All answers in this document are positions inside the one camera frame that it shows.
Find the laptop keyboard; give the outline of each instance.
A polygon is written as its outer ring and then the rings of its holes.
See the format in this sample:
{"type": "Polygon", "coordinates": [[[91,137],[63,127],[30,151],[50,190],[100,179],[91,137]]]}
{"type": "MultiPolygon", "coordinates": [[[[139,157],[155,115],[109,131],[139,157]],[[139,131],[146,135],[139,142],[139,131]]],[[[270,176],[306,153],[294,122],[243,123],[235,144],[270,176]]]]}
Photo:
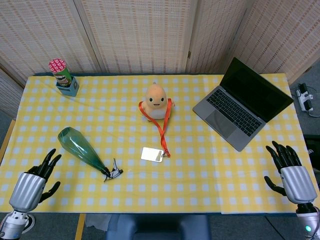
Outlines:
{"type": "Polygon", "coordinates": [[[215,91],[207,101],[249,137],[262,124],[220,89],[215,91]]]}

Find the lanyard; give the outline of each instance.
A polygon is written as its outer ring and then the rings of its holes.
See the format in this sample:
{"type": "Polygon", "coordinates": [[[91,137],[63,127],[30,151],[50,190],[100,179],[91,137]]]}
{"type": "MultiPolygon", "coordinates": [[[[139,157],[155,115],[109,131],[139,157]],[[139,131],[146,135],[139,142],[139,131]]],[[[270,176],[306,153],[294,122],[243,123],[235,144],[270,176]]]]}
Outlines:
{"type": "Polygon", "coordinates": [[[157,121],[155,119],[153,119],[152,117],[148,116],[148,114],[146,114],[146,112],[144,111],[144,109],[142,108],[142,101],[139,102],[139,109],[142,112],[142,114],[149,119],[150,121],[152,121],[156,127],[159,130],[160,133],[160,137],[161,137],[161,146],[164,150],[164,153],[166,154],[166,156],[168,158],[170,158],[170,153],[168,151],[167,148],[167,143],[166,143],[166,139],[165,139],[165,132],[168,126],[168,120],[169,120],[169,116],[170,116],[170,112],[171,112],[171,105],[172,105],[172,101],[171,98],[168,98],[168,105],[166,107],[166,112],[165,112],[165,116],[164,116],[164,123],[163,123],[163,129],[161,129],[160,125],[157,123],[157,121]]]}

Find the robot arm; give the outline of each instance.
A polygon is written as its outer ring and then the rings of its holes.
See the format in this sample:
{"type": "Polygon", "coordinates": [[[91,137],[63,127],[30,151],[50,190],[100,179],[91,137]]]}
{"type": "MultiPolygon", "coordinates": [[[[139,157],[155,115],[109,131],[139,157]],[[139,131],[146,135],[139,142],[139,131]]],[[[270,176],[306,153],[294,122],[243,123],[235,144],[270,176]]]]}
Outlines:
{"type": "Polygon", "coordinates": [[[276,186],[268,176],[264,176],[266,184],[275,192],[287,196],[290,202],[297,204],[296,215],[303,224],[307,240],[320,240],[320,211],[313,206],[317,193],[307,169],[301,165],[295,150],[272,141],[276,152],[269,146],[274,164],[280,173],[283,187],[276,186]]]}
{"type": "Polygon", "coordinates": [[[42,164],[33,166],[19,177],[9,201],[13,212],[8,214],[0,224],[0,240],[19,239],[29,220],[28,212],[51,197],[59,188],[60,182],[57,181],[48,192],[43,193],[56,163],[61,158],[59,154],[50,162],[55,151],[56,149],[52,149],[42,164]]]}

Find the can lid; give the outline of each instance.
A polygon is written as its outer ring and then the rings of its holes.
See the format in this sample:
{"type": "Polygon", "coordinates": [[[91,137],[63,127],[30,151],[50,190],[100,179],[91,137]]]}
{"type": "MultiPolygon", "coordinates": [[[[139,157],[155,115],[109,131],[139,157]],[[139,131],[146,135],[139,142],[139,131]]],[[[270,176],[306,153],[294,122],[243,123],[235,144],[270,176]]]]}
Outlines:
{"type": "Polygon", "coordinates": [[[66,68],[66,62],[60,58],[55,58],[49,62],[48,66],[51,72],[56,74],[63,71],[66,68]]]}

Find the beige woven screen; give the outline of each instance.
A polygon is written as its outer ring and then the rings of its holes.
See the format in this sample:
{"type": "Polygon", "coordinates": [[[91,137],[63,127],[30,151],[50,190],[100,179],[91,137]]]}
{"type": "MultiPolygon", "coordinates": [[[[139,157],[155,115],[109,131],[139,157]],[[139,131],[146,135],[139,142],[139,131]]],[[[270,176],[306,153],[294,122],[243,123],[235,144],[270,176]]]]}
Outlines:
{"type": "Polygon", "coordinates": [[[243,24],[231,58],[259,73],[283,72],[290,80],[320,52],[320,1],[257,0],[243,24]]]}
{"type": "Polygon", "coordinates": [[[246,10],[244,0],[199,1],[186,71],[221,73],[221,63],[246,10]]]}
{"type": "Polygon", "coordinates": [[[0,9],[0,55],[25,80],[57,57],[72,72],[96,71],[65,0],[2,0],[0,9]]]}
{"type": "Polygon", "coordinates": [[[196,0],[81,2],[108,72],[185,71],[196,0]]]}
{"type": "Polygon", "coordinates": [[[23,89],[13,80],[4,77],[2,73],[0,70],[0,110],[15,118],[23,89]]]}

